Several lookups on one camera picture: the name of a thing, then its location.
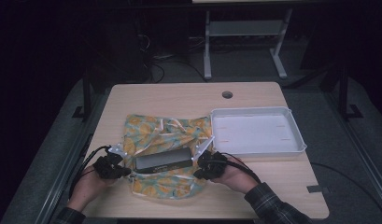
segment wrist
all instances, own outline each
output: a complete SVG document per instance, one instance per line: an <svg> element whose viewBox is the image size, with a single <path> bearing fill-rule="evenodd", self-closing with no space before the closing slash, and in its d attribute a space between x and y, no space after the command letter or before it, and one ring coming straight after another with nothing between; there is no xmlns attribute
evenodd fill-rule
<svg viewBox="0 0 382 224"><path fill-rule="evenodd" d="M258 183L255 180L246 181L245 184L243 185L243 188L240 191L244 194L247 194L250 190L254 189L257 186L258 186Z"/></svg>

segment black box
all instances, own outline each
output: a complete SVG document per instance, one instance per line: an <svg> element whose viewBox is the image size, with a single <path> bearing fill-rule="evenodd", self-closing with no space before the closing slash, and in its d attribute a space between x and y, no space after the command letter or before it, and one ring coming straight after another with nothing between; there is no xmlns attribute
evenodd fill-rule
<svg viewBox="0 0 382 224"><path fill-rule="evenodd" d="M139 174L155 174L189 166L193 166L189 147L135 158L135 171Z"/></svg>

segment hole in table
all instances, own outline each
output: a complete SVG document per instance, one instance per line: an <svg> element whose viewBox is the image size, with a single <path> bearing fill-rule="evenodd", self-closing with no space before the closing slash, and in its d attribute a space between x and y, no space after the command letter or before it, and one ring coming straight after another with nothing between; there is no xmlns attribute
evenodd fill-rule
<svg viewBox="0 0 382 224"><path fill-rule="evenodd" d="M223 91L222 97L225 99L231 99L233 97L233 93L231 91Z"/></svg>

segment person's right hand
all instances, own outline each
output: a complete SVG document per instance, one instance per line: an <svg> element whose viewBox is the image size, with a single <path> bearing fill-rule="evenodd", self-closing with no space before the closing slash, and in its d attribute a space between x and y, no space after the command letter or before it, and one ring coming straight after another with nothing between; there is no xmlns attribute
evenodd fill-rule
<svg viewBox="0 0 382 224"><path fill-rule="evenodd" d="M93 201L101 192L116 181L116 179L101 178L92 166L88 166L82 172L82 177L75 185L67 207L82 212L88 203Z"/></svg>
<svg viewBox="0 0 382 224"><path fill-rule="evenodd" d="M236 162L240 165L239 161L230 158L228 161ZM246 194L251 189L255 188L258 185L258 182L254 180L250 175L244 173L243 171L227 165L225 172L220 178L211 179L214 183L220 183L228 186L230 189Z"/></svg>

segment tabletop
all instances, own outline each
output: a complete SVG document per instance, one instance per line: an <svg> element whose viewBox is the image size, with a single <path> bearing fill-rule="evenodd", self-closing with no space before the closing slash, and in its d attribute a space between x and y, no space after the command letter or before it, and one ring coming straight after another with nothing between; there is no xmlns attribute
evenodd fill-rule
<svg viewBox="0 0 382 224"><path fill-rule="evenodd" d="M222 93L225 91L231 92L233 97L224 98ZM278 84L226 82L117 85L108 97L87 156L100 146L122 142L124 121L129 114L197 119L209 116L216 108L259 106L287 106ZM104 154L97 153L91 164ZM307 190L307 186L316 186L318 181L305 152L295 157L247 158L244 161L262 182L268 183L282 201L312 218L321 219L329 215L322 193L309 193ZM87 217L114 218L257 218L244 200L244 195L210 181L207 181L201 193L181 200L158 200L133 195L130 186L129 180L121 178L90 203L84 214Z"/></svg>

